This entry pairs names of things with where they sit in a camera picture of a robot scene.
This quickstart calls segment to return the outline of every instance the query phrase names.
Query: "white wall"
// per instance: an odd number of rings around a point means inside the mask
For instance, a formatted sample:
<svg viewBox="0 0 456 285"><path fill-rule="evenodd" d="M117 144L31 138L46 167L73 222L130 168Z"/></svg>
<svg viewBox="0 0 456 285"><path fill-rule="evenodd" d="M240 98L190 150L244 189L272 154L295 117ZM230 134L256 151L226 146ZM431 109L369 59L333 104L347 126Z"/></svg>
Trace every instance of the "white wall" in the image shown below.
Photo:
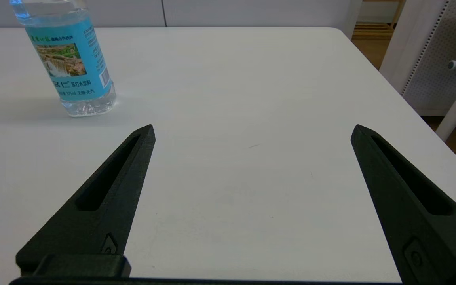
<svg viewBox="0 0 456 285"><path fill-rule="evenodd" d="M398 5L398 2L362 2L358 21L391 23Z"/></svg>

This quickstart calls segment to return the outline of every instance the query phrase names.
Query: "clear water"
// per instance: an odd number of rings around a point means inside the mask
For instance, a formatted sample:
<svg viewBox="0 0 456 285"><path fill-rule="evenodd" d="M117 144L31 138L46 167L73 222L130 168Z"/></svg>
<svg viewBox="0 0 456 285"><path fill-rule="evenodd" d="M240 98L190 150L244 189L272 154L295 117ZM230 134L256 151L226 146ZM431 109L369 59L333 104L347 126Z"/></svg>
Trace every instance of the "clear water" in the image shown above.
<svg viewBox="0 0 456 285"><path fill-rule="evenodd" d="M10 0L17 20L24 27L59 27L72 25L89 17L83 0ZM116 101L114 83L100 98L61 103L72 117L94 116L112 109Z"/></svg>

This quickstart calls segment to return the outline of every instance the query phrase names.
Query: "tabletop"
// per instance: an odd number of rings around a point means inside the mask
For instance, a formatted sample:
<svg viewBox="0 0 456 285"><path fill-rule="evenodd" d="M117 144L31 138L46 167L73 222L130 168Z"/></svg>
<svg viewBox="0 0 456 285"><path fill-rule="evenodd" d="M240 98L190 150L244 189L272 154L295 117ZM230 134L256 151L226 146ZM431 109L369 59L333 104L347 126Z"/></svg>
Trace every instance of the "tabletop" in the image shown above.
<svg viewBox="0 0 456 285"><path fill-rule="evenodd" d="M456 201L456 156L340 31L98 28L118 104L70 118L0 28L0 284L133 130L156 145L131 276L398 282L350 136L379 132Z"/></svg>

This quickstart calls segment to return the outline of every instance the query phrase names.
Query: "blue label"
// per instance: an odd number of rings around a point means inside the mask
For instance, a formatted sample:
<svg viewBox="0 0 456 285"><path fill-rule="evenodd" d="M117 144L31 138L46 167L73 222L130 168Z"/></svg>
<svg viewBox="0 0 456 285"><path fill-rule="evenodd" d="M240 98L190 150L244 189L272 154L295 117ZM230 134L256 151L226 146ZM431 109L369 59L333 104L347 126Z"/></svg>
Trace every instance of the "blue label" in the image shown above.
<svg viewBox="0 0 456 285"><path fill-rule="evenodd" d="M61 99L95 99L108 92L112 80L90 18L26 31Z"/></svg>

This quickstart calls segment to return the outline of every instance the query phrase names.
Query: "wooden shelf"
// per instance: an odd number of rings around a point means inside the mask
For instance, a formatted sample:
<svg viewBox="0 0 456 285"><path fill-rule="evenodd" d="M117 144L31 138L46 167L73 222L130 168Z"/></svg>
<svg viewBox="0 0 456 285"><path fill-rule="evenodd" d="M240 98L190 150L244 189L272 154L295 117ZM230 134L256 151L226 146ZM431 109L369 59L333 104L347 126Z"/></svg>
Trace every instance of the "wooden shelf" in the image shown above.
<svg viewBox="0 0 456 285"><path fill-rule="evenodd" d="M391 23L363 23L358 22L353 31L354 40L385 40L393 36L395 24L397 23L405 0L363 0L364 2L398 2L397 11Z"/></svg>

